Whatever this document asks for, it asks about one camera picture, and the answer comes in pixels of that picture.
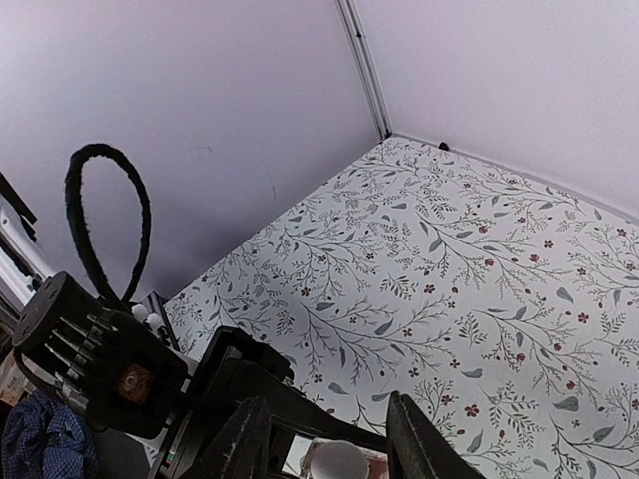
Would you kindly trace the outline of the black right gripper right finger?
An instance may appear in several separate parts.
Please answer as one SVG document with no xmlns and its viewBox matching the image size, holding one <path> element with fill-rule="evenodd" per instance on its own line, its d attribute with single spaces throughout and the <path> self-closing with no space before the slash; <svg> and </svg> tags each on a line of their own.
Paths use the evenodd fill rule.
<svg viewBox="0 0 639 479">
<path fill-rule="evenodd" d="M 390 394 L 386 439 L 390 478 L 484 478 L 455 452 L 407 394 Z"/>
</svg>

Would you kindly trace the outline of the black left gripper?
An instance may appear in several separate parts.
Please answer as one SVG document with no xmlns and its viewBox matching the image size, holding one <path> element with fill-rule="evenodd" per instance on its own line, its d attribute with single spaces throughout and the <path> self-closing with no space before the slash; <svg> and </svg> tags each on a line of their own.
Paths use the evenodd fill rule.
<svg viewBox="0 0 639 479">
<path fill-rule="evenodd" d="M 195 464 L 240 403 L 254 397 L 266 402 L 276 424 L 300 436 L 386 450 L 383 435 L 328 414 L 287 385 L 292 377 L 290 362 L 268 344 L 238 328 L 218 328 L 190 374 L 149 476 L 180 477 Z"/>
</svg>

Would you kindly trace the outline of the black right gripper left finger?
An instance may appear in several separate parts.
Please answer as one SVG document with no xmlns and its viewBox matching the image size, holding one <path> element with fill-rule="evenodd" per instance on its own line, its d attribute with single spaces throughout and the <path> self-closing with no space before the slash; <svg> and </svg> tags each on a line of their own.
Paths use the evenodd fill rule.
<svg viewBox="0 0 639 479">
<path fill-rule="evenodd" d="M 272 418 L 260 397 L 244 400 L 187 470 L 188 478 L 266 478 Z"/>
</svg>

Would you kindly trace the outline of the pink nail polish bottle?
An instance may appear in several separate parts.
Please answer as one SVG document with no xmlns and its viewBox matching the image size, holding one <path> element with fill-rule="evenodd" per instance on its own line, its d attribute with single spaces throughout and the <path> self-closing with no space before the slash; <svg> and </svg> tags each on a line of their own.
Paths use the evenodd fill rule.
<svg viewBox="0 0 639 479">
<path fill-rule="evenodd" d="M 300 478 L 389 479 L 385 453 L 344 440 L 314 439 L 301 459 Z"/>
</svg>

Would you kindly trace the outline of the blue checked sleeve forearm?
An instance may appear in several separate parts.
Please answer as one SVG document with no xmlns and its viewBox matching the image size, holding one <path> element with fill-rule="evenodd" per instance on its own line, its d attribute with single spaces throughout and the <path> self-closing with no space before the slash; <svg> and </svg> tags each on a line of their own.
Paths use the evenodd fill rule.
<svg viewBox="0 0 639 479">
<path fill-rule="evenodd" d="M 1 468 L 5 478 L 96 478 L 100 465 L 86 420 L 37 390 L 8 414 Z"/>
</svg>

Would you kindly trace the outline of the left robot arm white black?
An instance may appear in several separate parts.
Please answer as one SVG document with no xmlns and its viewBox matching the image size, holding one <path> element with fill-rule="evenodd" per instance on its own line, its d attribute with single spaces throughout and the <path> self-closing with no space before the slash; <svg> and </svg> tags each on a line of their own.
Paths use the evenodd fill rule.
<svg viewBox="0 0 639 479">
<path fill-rule="evenodd" d="M 180 353 L 164 318 L 141 304 L 92 295 L 41 256 L 29 209 L 1 188 L 1 318 L 14 361 L 39 391 L 90 426 L 128 434 L 158 456 L 154 478 L 282 478 L 298 438 L 305 478 L 382 472 L 381 436 L 346 424 L 290 386 L 290 363 L 222 326 L 204 356 Z"/>
</svg>

